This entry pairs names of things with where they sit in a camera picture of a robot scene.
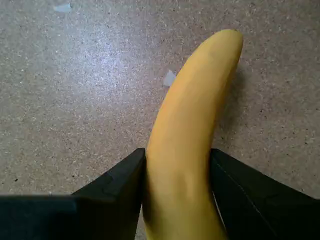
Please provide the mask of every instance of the gray floor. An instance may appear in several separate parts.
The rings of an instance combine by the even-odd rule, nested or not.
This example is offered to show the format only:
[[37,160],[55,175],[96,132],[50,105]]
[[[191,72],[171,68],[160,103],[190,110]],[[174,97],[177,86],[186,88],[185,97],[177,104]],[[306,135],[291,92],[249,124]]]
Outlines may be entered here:
[[61,3],[1,2],[1,194],[71,193],[145,147],[167,71],[231,28],[244,47],[213,145],[320,198],[318,0]]

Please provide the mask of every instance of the white paper scrap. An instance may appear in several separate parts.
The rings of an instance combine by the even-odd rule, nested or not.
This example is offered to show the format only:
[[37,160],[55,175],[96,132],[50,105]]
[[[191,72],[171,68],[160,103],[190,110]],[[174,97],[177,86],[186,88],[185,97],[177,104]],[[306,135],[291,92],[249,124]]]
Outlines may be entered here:
[[66,3],[66,4],[54,6],[53,9],[56,12],[60,12],[60,13],[70,13],[71,12],[71,5],[70,5],[70,3]]
[[164,78],[163,85],[170,87],[175,79],[176,75],[171,70],[169,70]]

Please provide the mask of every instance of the floor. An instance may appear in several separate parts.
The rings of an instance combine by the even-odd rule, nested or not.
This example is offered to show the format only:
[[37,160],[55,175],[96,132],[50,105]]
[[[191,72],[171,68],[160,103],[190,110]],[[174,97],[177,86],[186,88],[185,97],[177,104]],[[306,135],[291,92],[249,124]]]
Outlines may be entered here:
[[72,193],[145,147],[168,70],[231,28],[244,47],[213,146],[320,198],[318,0],[62,3],[1,2],[1,194]]

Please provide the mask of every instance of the speckled floor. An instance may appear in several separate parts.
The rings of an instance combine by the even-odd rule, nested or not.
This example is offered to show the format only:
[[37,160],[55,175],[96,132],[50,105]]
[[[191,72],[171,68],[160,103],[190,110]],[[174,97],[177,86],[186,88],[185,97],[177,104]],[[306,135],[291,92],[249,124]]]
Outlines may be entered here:
[[231,28],[244,47],[213,145],[320,198],[318,0],[61,3],[1,2],[1,194],[71,193],[145,147],[167,71]]

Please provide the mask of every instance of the white debris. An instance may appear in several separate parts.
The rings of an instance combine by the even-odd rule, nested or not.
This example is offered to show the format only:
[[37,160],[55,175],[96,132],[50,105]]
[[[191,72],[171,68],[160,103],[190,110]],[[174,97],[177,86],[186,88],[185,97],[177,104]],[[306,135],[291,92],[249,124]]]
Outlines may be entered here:
[[175,79],[176,75],[171,70],[169,70],[164,78],[163,85],[170,87]]
[[66,4],[54,6],[53,9],[56,12],[60,12],[60,13],[70,13],[71,12],[71,5],[70,5],[70,3],[66,3]]

